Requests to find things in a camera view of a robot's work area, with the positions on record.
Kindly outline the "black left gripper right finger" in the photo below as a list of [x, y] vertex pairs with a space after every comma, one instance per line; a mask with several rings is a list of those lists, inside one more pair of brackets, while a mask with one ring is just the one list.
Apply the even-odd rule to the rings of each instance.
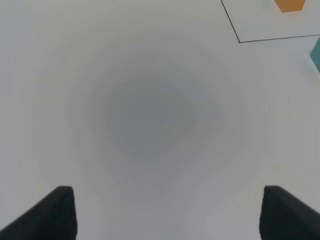
[[284, 188], [266, 185], [259, 233], [262, 240], [318, 240], [320, 213]]

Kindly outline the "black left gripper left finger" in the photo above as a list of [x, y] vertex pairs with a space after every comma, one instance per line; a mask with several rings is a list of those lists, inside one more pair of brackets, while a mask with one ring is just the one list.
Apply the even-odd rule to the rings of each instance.
[[75, 240], [78, 222], [74, 190], [58, 186], [0, 230], [2, 240]]

